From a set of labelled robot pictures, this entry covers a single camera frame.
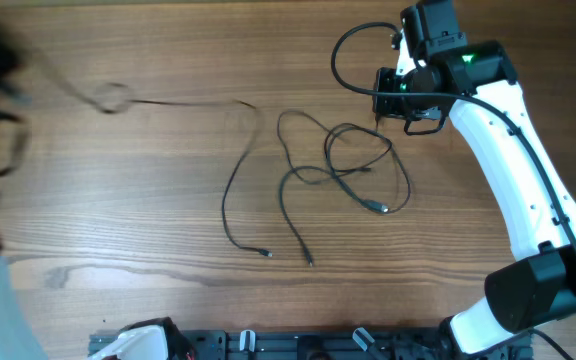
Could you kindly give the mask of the black USB cable thick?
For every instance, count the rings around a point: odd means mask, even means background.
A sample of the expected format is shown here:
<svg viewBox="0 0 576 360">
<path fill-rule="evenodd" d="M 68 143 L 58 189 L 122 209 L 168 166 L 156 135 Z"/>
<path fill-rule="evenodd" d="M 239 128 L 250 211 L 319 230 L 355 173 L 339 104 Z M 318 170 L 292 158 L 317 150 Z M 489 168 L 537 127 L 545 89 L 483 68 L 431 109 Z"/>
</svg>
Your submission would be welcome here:
<svg viewBox="0 0 576 360">
<path fill-rule="evenodd" d="M 371 157 L 369 160 L 365 160 L 357 165 L 336 165 L 333 160 L 333 148 L 335 147 L 336 142 L 338 140 L 344 140 L 348 134 L 353 135 L 355 133 L 359 135 L 366 135 L 370 138 L 378 140 L 379 143 L 383 146 L 383 149 L 374 157 Z M 364 209 L 380 215 L 390 215 L 403 210 L 410 202 L 412 197 L 412 182 L 409 172 L 406 169 L 399 154 L 397 153 L 393 141 L 381 134 L 377 129 L 366 128 L 349 122 L 336 125 L 330 129 L 326 135 L 323 144 L 323 153 L 327 172 L 330 174 L 331 179 L 334 180 L 349 197 L 351 197 Z M 380 162 L 384 158 L 390 158 L 392 160 L 393 164 L 398 168 L 400 174 L 403 176 L 403 180 L 405 181 L 405 196 L 403 200 L 394 207 L 384 202 L 361 197 L 345 180 L 346 176 L 352 174 L 370 172 L 373 165 Z"/>
</svg>

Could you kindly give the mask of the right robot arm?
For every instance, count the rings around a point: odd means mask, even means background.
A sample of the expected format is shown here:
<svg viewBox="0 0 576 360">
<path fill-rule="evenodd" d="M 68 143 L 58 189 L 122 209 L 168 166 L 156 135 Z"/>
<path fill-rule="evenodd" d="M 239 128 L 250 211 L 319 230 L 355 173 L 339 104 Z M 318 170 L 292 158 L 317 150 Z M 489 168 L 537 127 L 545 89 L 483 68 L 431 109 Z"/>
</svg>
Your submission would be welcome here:
<svg viewBox="0 0 576 360">
<path fill-rule="evenodd" d="M 375 112 L 406 124 L 451 122 L 507 227 L 512 264 L 489 274 L 482 299 L 448 322 L 456 350 L 480 355 L 576 314 L 576 202 L 533 128 L 502 45 L 469 43 L 449 1 L 421 1 L 401 21 L 399 59 L 378 75 Z"/>
</svg>

